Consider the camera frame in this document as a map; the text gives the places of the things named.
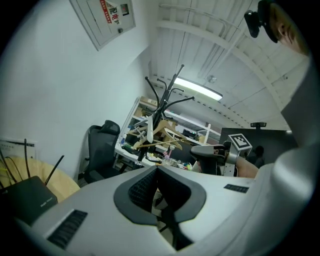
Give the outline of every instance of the fluorescent light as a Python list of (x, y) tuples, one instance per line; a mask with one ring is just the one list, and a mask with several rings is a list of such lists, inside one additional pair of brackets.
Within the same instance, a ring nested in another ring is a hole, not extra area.
[(190, 82), (188, 80), (177, 78), (175, 79), (175, 84), (186, 87), (188, 89), (194, 90), (198, 93), (204, 94), (216, 101), (220, 101), (222, 99), (222, 94), (215, 92), (214, 90), (208, 89), (206, 87), (203, 87), (201, 85), (195, 84), (193, 82)]

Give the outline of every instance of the chair backrest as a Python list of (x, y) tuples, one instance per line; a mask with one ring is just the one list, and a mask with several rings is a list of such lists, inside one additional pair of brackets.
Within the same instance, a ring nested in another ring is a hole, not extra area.
[(103, 126), (92, 125), (89, 128), (88, 171), (100, 170), (113, 164), (119, 133), (119, 125), (110, 120), (106, 120)]

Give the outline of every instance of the office chair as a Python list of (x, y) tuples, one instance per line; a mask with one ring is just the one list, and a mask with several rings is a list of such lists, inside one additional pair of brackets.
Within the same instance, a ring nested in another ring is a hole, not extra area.
[(84, 171), (84, 179), (92, 183), (120, 174), (113, 169), (115, 146), (120, 127), (115, 122), (106, 120), (103, 126), (92, 125), (88, 132), (89, 164)]

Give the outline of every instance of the white wall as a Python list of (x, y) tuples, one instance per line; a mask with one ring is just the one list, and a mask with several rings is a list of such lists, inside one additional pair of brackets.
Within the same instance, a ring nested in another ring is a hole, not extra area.
[(97, 51), (67, 0), (42, 1), (0, 63), (0, 137), (36, 142), (37, 158), (75, 178), (89, 126), (120, 127), (145, 94), (139, 54), (155, 37), (157, 3), (132, 0), (136, 27)]

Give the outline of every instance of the ceiling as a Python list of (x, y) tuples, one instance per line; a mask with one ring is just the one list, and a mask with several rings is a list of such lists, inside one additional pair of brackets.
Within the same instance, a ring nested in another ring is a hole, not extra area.
[[(273, 43), (263, 28), (257, 38), (250, 37), (244, 13), (257, 5), (258, 0), (160, 0), (151, 81), (169, 81), (184, 64), (180, 77), (223, 95), (218, 102), (190, 90), (176, 93), (173, 99), (196, 97), (180, 105), (185, 112), (205, 113), (202, 119), (220, 128), (267, 122), (268, 129), (289, 130), (281, 110), (303, 78), (308, 59)], [(207, 82), (209, 75), (217, 78), (215, 83)]]

